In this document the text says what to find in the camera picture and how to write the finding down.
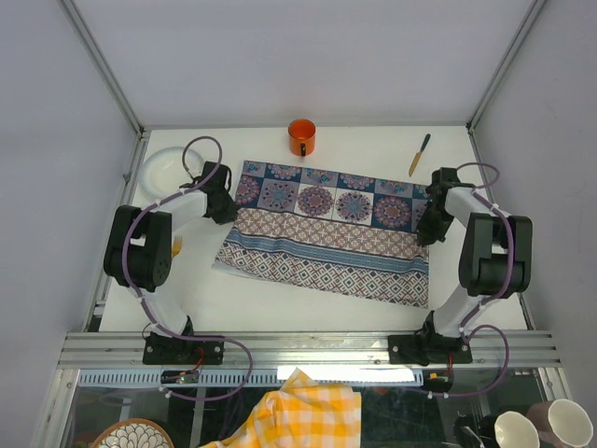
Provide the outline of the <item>patterned placemat cloth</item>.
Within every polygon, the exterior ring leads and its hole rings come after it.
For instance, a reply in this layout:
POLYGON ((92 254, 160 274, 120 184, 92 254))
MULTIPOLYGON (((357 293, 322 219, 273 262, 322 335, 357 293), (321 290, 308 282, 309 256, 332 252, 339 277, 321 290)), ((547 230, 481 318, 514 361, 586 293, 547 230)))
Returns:
POLYGON ((419 184, 245 161, 238 215, 215 256, 225 273, 424 308, 429 251, 419 184))

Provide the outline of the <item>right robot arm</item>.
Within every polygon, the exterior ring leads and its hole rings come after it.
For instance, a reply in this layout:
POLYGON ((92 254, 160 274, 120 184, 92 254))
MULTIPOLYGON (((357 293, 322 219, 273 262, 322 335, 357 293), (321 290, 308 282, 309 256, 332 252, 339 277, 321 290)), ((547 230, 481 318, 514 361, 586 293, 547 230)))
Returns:
POLYGON ((459 284, 417 331, 391 335, 393 365, 469 364, 471 325, 491 305, 522 293, 531 281, 533 221, 511 215, 484 198, 479 187, 460 180, 455 168, 441 167, 426 188, 430 201, 420 219, 417 242, 444 241, 452 222, 465 228, 458 263, 459 284))

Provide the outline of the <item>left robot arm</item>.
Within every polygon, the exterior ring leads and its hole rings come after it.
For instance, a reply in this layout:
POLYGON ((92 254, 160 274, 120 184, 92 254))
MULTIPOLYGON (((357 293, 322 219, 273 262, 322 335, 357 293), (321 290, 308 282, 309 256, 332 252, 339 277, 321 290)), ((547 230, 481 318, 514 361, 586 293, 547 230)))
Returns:
POLYGON ((157 292, 166 282, 173 264, 174 231, 196 218, 210 218, 223 225, 235 220, 238 206, 232 200, 231 170, 226 165, 208 161, 200 176, 185 184, 189 189, 201 187, 166 203, 163 208, 147 214, 132 205, 122 205, 115 212, 104 253, 104 272, 122 287, 134 284, 131 293, 140 290, 147 308, 166 333, 152 326, 144 337, 143 363, 146 365, 193 364, 220 365, 223 362, 224 342, 220 338, 195 341, 190 316, 172 298, 157 292))

